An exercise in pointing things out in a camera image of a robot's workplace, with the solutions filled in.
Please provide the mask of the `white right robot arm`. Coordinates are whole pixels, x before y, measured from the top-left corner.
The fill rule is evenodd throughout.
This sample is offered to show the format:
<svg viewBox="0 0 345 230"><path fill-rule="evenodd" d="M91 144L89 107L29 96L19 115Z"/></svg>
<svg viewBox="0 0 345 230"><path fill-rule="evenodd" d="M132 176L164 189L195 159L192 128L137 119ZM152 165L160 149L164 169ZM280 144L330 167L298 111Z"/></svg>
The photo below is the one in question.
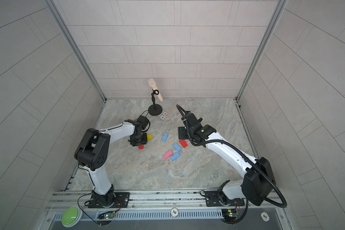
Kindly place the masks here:
<svg viewBox="0 0 345 230"><path fill-rule="evenodd" d="M203 146L215 152L242 177L241 181L227 181L218 188L218 199L224 206L242 198L256 206L264 201L281 208L287 206L266 158L257 159L241 151L209 125L197 129L181 126L178 128L178 137L180 140L190 140L194 146Z"/></svg>

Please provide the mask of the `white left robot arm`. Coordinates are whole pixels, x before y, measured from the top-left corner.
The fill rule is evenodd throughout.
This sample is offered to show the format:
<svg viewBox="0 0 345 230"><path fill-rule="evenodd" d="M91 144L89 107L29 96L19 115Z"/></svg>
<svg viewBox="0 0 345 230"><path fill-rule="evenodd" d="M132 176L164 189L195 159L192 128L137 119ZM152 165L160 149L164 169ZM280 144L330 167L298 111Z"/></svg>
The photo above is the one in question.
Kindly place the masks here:
<svg viewBox="0 0 345 230"><path fill-rule="evenodd" d="M147 130L150 121L142 117L137 120L125 120L119 125L106 129L89 128L77 147L74 158L81 169L86 170L93 185L89 208L109 208L117 202L114 187L111 184L104 164L106 163L109 145L124 137L129 137L133 147L148 143Z"/></svg>

